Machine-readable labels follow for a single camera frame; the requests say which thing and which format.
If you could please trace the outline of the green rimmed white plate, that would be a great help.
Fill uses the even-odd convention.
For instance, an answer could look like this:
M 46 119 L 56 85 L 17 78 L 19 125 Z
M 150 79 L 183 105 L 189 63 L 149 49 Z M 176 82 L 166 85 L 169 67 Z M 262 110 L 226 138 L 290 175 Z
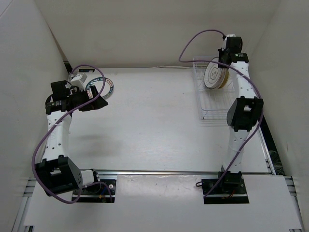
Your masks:
M 92 95 L 92 92 L 91 92 L 91 87 L 95 86 L 97 88 L 97 90 L 100 91 L 100 89 L 101 89 L 101 87 L 103 85 L 102 82 L 103 82 L 103 78 L 102 77 L 97 77 L 97 78 L 94 78 L 94 79 L 90 80 L 86 84 L 85 90 L 87 91 L 88 96 L 90 98 L 93 98 L 93 95 Z M 114 84 L 113 84 L 111 79 L 106 77 L 105 78 L 105 86 L 104 86 L 104 90 L 101 93 L 101 97 L 106 100 L 106 99 L 108 99 L 113 94 L 113 91 L 114 91 Z

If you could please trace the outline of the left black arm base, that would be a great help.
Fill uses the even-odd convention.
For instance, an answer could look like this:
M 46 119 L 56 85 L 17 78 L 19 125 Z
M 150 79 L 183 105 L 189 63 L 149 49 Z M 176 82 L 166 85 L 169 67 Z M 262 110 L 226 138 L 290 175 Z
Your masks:
M 116 176 L 101 176 L 101 182 L 104 184 L 96 184 L 84 188 L 81 192 L 78 203 L 114 203 L 116 195 Z

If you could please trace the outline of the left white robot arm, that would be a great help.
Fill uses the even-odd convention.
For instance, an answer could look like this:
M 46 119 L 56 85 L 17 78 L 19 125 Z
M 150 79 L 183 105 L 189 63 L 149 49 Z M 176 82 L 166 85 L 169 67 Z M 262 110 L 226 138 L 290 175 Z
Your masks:
M 101 181 L 97 171 L 82 171 L 69 158 L 69 130 L 74 108 L 81 112 L 98 110 L 108 105 L 95 86 L 87 92 L 82 87 L 68 87 L 67 81 L 51 83 L 52 94 L 45 102 L 50 134 L 42 160 L 34 164 L 36 179 L 48 196 L 58 195 L 85 187 L 97 193 Z

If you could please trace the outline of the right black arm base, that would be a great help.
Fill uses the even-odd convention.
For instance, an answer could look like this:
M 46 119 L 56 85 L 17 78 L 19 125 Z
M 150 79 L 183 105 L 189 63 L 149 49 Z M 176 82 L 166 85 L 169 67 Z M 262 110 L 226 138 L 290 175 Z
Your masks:
M 204 204 L 248 204 L 249 198 L 243 177 L 240 181 L 221 180 L 220 183 L 207 195 L 217 183 L 218 178 L 201 179 L 195 187 L 202 188 Z

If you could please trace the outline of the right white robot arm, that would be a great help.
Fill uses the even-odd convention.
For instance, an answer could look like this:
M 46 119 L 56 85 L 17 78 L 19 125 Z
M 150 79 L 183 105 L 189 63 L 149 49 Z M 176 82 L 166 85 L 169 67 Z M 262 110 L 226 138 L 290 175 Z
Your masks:
M 217 188 L 222 193 L 241 185 L 244 146 L 257 132 L 250 133 L 263 114 L 264 101 L 250 79 L 249 59 L 242 52 L 242 46 L 242 38 L 231 34 L 226 36 L 223 47 L 218 50 L 218 67 L 228 68 L 236 95 L 226 117 L 230 129 L 229 143 L 217 180 Z

